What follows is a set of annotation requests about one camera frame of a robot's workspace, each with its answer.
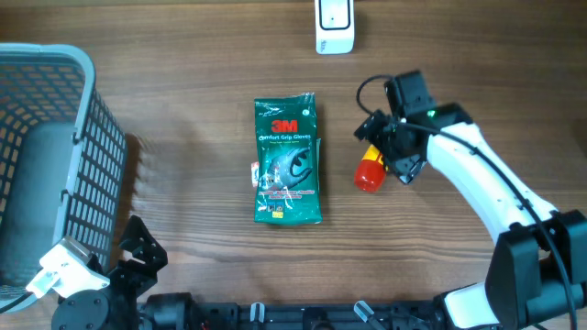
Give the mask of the red sauce bottle green cap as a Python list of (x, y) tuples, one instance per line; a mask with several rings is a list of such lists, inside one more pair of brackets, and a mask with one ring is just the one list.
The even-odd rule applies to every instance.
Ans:
[(386, 170), (382, 153), (370, 145), (355, 172), (354, 184), (364, 192), (375, 193), (385, 181)]

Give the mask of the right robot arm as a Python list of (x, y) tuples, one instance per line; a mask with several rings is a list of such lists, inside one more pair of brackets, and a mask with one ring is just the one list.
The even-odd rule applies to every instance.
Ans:
[(355, 185), (377, 191), (387, 176), (409, 184), (425, 166), (446, 177), (494, 244), (486, 278), (429, 301), (395, 302), (391, 329), (525, 329), (586, 305), (586, 218), (559, 211), (528, 188), (456, 103), (437, 104), (423, 74), (384, 75), (390, 112), (371, 110), (356, 130), (369, 142)]

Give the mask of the large green snack bag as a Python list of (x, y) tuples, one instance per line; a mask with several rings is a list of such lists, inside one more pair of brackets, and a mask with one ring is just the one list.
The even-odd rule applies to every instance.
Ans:
[(258, 180), (254, 221), (319, 224), (319, 138), (313, 93), (255, 100)]

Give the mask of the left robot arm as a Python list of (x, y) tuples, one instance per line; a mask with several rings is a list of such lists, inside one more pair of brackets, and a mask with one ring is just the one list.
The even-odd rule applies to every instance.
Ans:
[(168, 264), (167, 253), (136, 215), (129, 218), (119, 247), (132, 258), (117, 262), (107, 274), (106, 287), (76, 292), (59, 304), (51, 319), (53, 330), (141, 327), (137, 298), (157, 283), (157, 273)]

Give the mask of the pink candy packet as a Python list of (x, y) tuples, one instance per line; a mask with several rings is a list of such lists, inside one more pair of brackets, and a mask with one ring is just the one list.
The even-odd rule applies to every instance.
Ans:
[(254, 188), (257, 188), (259, 185), (259, 166), (260, 166), (260, 164), (257, 161), (253, 162), (250, 166), (251, 183)]

